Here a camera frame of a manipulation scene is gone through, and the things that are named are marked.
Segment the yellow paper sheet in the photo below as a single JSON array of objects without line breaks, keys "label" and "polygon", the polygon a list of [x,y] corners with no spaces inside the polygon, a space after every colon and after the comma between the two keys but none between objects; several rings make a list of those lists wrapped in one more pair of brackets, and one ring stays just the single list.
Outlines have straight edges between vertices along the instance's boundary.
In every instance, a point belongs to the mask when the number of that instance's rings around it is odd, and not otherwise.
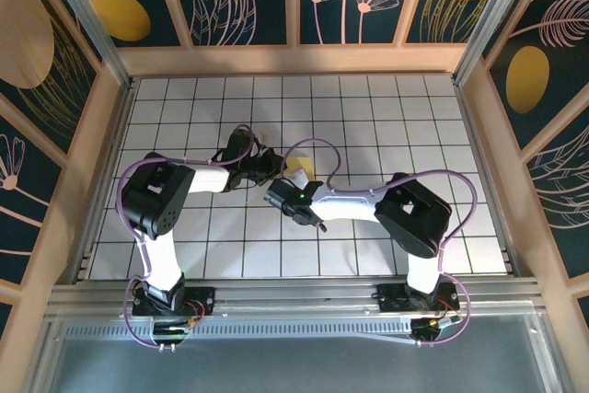
[{"label": "yellow paper sheet", "polygon": [[289,156],[283,174],[304,186],[308,181],[315,180],[313,160],[308,156]]}]

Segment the aluminium mounting beam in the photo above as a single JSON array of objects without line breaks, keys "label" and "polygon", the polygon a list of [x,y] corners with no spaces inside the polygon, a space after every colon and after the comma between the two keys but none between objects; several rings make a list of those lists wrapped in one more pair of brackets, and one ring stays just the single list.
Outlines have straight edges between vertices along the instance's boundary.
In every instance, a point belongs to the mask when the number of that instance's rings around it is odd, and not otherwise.
[{"label": "aluminium mounting beam", "polygon": [[[458,280],[471,299],[472,314],[518,315],[546,311],[532,277],[466,275]],[[403,277],[334,277],[291,279],[189,280],[189,287],[215,290],[212,318],[374,318],[380,315],[372,297],[382,283],[404,283]],[[52,289],[44,318],[117,319],[125,282],[87,280]]]}]

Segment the small wiring board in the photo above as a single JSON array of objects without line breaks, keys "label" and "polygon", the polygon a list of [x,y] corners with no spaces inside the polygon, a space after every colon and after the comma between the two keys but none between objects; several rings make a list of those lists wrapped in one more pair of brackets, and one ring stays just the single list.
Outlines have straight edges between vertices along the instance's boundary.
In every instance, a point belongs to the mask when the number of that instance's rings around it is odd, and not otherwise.
[{"label": "small wiring board", "polygon": [[199,320],[198,317],[180,320],[153,319],[150,338],[160,353],[167,350],[174,353],[177,347],[189,338]]},{"label": "small wiring board", "polygon": [[444,329],[462,322],[458,315],[443,318],[414,318],[410,321],[410,337],[418,342],[432,343],[442,334]]}]

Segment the wooden enclosure frame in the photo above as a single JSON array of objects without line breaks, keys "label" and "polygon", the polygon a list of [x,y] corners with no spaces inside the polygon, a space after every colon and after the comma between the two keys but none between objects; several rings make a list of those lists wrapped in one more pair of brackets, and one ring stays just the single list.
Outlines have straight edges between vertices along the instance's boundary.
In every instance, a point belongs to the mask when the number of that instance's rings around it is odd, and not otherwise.
[{"label": "wooden enclosure frame", "polygon": [[[106,133],[114,115],[114,65],[121,63],[133,76],[202,74],[308,74],[361,72],[452,72],[465,54],[463,46],[412,44],[405,41],[417,0],[402,8],[398,29],[390,43],[368,45],[302,46],[297,41],[298,0],[285,0],[287,41],[278,46],[240,46],[235,49],[199,49],[191,45],[179,0],[163,0],[160,17],[168,17],[177,44],[121,49],[115,57],[101,56],[93,41],[76,25],[65,0],[41,0],[71,34],[75,46],[90,62],[97,78],[84,96],[72,140],[60,147],[46,123],[34,121],[0,87],[0,116],[27,136],[62,169],[58,203],[35,242],[22,283],[1,282],[0,291],[14,292],[17,312],[0,338],[0,392],[17,393],[22,387],[40,329],[49,292],[73,261],[74,242],[82,226],[91,188],[98,179],[98,163],[106,154]],[[580,322],[565,324],[567,315],[579,316],[576,295],[589,294],[589,273],[570,276],[555,238],[532,189],[524,163],[558,133],[589,110],[589,62],[578,61],[582,83],[572,93],[559,89],[557,113],[548,121],[534,119],[537,129],[524,147],[518,147],[514,127],[491,82],[490,66],[514,28],[513,19],[500,26],[498,40],[487,59],[479,61],[465,81],[468,106],[491,169],[510,238],[518,256],[539,280],[549,316],[565,363],[578,391],[589,390],[589,328]]]}]

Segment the aluminium table side rail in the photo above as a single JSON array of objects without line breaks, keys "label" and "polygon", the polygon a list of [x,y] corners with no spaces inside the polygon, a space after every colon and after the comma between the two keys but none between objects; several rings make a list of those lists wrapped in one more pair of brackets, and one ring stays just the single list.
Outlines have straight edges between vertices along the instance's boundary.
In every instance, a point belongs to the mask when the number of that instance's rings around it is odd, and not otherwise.
[{"label": "aluminium table side rail", "polygon": [[136,77],[130,77],[128,85],[119,86],[117,94],[113,97],[113,105],[103,134],[95,137],[96,141],[100,141],[98,156],[92,170],[92,180],[87,188],[84,216],[79,223],[67,266],[60,276],[61,283],[76,284],[90,274],[88,268],[91,266],[97,237],[108,211],[112,182],[119,165],[122,139],[133,111],[136,90]]},{"label": "aluminium table side rail", "polygon": [[468,138],[473,151],[473,156],[478,167],[481,179],[482,189],[484,190],[493,226],[501,247],[507,256],[508,273],[514,277],[526,276],[525,266],[522,264],[520,257],[515,251],[513,239],[507,225],[504,210],[501,206],[497,187],[491,174],[491,163],[488,159],[488,150],[484,144],[483,133],[479,130],[475,115],[468,104],[467,95],[464,88],[456,80],[453,81],[453,87],[456,98],[463,115],[465,126],[468,132]]}]

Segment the aluminium corner post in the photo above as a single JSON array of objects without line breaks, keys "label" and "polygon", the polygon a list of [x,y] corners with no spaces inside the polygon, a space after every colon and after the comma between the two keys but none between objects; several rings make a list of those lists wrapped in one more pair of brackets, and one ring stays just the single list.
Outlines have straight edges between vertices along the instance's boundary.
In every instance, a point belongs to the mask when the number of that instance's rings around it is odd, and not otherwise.
[{"label": "aluminium corner post", "polygon": [[468,79],[491,35],[498,28],[513,0],[489,0],[468,39],[468,44],[453,74],[454,86],[461,87]]},{"label": "aluminium corner post", "polygon": [[128,92],[131,89],[130,75],[90,1],[67,0],[67,3],[78,16],[82,27],[102,56],[103,62],[111,70],[123,90]]}]

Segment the single flower wall panel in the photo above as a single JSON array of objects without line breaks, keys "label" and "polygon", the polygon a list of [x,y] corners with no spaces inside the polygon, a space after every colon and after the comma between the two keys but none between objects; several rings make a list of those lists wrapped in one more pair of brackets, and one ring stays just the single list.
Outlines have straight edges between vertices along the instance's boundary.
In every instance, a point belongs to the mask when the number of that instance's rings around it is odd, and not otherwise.
[{"label": "single flower wall panel", "polygon": [[0,116],[0,280],[22,284],[60,174]]}]

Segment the leaf outline wall panel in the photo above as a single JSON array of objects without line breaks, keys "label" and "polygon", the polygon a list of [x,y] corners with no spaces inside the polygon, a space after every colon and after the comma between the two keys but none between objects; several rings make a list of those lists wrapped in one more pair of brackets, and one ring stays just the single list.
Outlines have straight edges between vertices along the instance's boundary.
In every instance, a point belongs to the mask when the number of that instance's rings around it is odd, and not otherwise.
[{"label": "leaf outline wall panel", "polygon": [[560,133],[527,167],[567,275],[589,272],[589,125]]}]

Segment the peach disc wall panel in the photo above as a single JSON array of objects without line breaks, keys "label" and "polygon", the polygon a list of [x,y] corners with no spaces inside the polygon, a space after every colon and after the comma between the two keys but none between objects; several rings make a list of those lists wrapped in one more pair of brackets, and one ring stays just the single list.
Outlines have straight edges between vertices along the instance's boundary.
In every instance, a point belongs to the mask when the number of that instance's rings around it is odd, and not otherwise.
[{"label": "peach disc wall panel", "polygon": [[0,94],[64,153],[96,75],[49,0],[0,0]]}]

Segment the yellow oval fern wall panel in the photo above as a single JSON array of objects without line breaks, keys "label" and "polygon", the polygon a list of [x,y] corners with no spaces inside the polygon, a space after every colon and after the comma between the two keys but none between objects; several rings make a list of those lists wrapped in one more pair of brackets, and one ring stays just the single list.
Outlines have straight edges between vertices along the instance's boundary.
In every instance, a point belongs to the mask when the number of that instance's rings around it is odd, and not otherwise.
[{"label": "yellow oval fern wall panel", "polygon": [[523,148],[589,83],[589,0],[530,0],[490,74]]}]

